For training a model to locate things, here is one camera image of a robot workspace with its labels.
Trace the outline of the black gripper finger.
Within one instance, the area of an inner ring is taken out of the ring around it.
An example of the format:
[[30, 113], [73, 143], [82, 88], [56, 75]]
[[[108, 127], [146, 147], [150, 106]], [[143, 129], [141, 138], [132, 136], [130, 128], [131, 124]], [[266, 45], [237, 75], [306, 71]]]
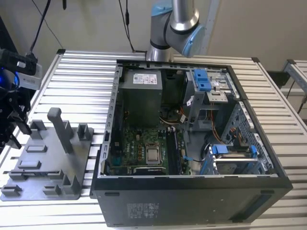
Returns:
[[17, 140], [17, 138], [13, 135], [12, 129], [7, 128], [0, 128], [0, 152], [2, 152], [5, 146], [10, 146], [14, 149], [20, 149], [22, 146]]
[[28, 111], [29, 111], [29, 108], [27, 106], [14, 105], [12, 107], [12, 112], [9, 116], [9, 121], [15, 123], [23, 134], [31, 135], [32, 131], [29, 125], [27, 124], [27, 121], [28, 121], [27, 112]]

